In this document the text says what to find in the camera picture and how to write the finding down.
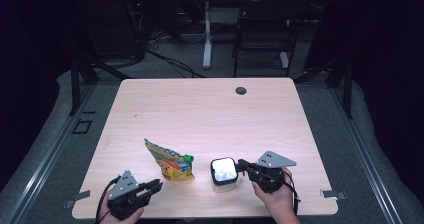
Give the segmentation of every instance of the wooden table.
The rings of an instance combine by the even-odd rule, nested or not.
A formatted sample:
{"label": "wooden table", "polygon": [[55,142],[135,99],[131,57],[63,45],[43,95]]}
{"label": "wooden table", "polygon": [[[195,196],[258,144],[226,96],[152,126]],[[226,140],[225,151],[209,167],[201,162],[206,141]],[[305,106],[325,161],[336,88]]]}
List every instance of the wooden table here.
{"label": "wooden table", "polygon": [[[239,95],[237,87],[247,93]],[[164,180],[144,146],[144,138],[180,154],[194,156],[195,180]],[[214,218],[269,216],[247,175],[237,188],[215,193],[210,174],[214,159],[256,161],[271,150],[297,162],[290,167],[301,198],[299,215],[331,215],[331,190],[293,81],[288,78],[125,80],[117,93],[73,216],[95,217],[110,180],[129,169],[136,180],[160,178],[164,184],[142,218]]]}

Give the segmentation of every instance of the snack bag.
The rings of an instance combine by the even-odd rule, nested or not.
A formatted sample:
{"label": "snack bag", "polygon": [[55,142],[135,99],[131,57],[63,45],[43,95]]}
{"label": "snack bag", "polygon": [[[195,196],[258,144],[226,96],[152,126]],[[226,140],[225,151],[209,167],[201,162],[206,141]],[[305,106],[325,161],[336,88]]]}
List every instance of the snack bag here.
{"label": "snack bag", "polygon": [[194,179],[191,164],[194,159],[193,156],[181,156],[173,150],[149,142],[146,138],[144,144],[160,166],[165,179],[177,182]]}

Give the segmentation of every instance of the black cable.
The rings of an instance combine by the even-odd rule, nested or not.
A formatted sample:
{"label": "black cable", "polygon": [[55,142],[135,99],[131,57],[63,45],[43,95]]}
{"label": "black cable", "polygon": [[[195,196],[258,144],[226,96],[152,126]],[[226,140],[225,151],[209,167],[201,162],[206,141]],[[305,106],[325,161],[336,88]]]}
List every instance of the black cable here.
{"label": "black cable", "polygon": [[107,184],[106,188],[103,190],[102,196],[100,197],[99,200],[99,205],[97,206],[97,211],[96,211],[96,219],[94,224],[99,224],[103,218],[105,218],[105,216],[110,212],[110,210],[99,220],[99,214],[100,214],[100,209],[102,208],[102,203],[103,203],[103,199],[106,196],[106,192],[109,190],[109,188],[113,185],[116,184],[119,180],[119,178],[121,178],[121,176],[118,176],[117,178],[113,179],[112,181],[109,182],[109,184]]}
{"label": "black cable", "polygon": [[130,60],[130,61],[128,61],[128,62],[125,62],[125,63],[120,63],[120,64],[109,64],[109,63],[108,63],[108,66],[113,67],[113,68],[115,68],[115,69],[120,69],[120,68],[124,68],[124,67],[134,66],[135,64],[137,64],[137,63],[141,62],[142,60],[143,60],[143,58],[138,57],[138,58],[133,58],[132,60]]}
{"label": "black cable", "polygon": [[103,219],[105,219],[105,217],[112,211],[112,210],[115,210],[116,209],[116,207],[117,207],[118,205],[117,204],[114,204],[114,206],[112,207],[112,208],[110,208],[109,209],[109,211],[107,211],[106,212],[106,214],[104,214],[103,216],[102,216],[102,218],[100,218],[100,220],[99,221],[97,221],[95,224],[100,224],[102,221],[103,221]]}
{"label": "black cable", "polygon": [[297,210],[298,210],[298,207],[299,207],[300,198],[299,198],[299,195],[297,194],[296,189],[294,187],[293,178],[287,172],[285,172],[285,171],[283,171],[283,172],[284,172],[284,174],[286,174],[290,178],[291,184],[289,184],[289,183],[287,183],[285,181],[282,181],[281,182],[281,181],[275,179],[274,177],[272,177],[272,176],[270,176],[268,174],[261,173],[261,175],[263,177],[272,179],[272,180],[274,180],[274,181],[276,181],[276,182],[278,182],[278,183],[280,183],[282,185],[287,186],[293,192],[293,212],[297,216]]}
{"label": "black cable", "polygon": [[180,62],[180,61],[177,61],[177,60],[175,60],[175,59],[172,59],[172,58],[169,58],[169,57],[165,57],[165,56],[162,56],[162,55],[160,55],[160,54],[158,54],[158,53],[156,53],[156,52],[153,52],[153,51],[151,51],[151,50],[147,50],[147,53],[150,53],[150,54],[152,54],[153,56],[155,56],[155,57],[157,57],[157,58],[159,58],[159,59],[161,59],[161,60],[164,60],[164,61],[166,61],[168,64],[170,64],[173,68],[174,67],[177,67],[177,68],[180,68],[180,69],[183,69],[184,71],[187,71],[187,72],[189,72],[189,73],[191,73],[191,78],[194,78],[195,76],[197,76],[197,77],[202,77],[202,78],[206,78],[206,76],[203,76],[203,75],[201,75],[201,74],[198,74],[198,73],[196,73],[196,72],[194,72],[193,71],[193,69],[191,69],[191,67],[189,67],[188,65],[186,65],[186,64],[184,64],[184,63],[182,63],[182,62]]}

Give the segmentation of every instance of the hand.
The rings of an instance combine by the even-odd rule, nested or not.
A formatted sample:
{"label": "hand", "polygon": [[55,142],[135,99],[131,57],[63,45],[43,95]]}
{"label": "hand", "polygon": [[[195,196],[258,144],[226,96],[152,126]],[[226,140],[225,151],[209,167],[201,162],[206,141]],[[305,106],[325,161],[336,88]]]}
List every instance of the hand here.
{"label": "hand", "polygon": [[131,216],[129,216],[127,219],[120,221],[118,218],[112,216],[109,213],[109,207],[107,206],[107,197],[112,192],[112,190],[109,190],[107,194],[105,195],[105,198],[103,198],[102,206],[100,208],[99,212],[99,218],[103,218],[102,221],[99,224],[114,224],[114,223],[120,223],[120,224],[135,224],[139,219],[141,214],[143,214],[144,209],[141,207],[137,209]]}
{"label": "hand", "polygon": [[[287,168],[282,168],[288,175],[292,175]],[[284,175],[284,181],[290,183],[290,177]],[[265,193],[256,182],[252,182],[255,194],[265,203],[269,214],[278,224],[300,223],[293,211],[293,192],[283,185],[273,193]]]}

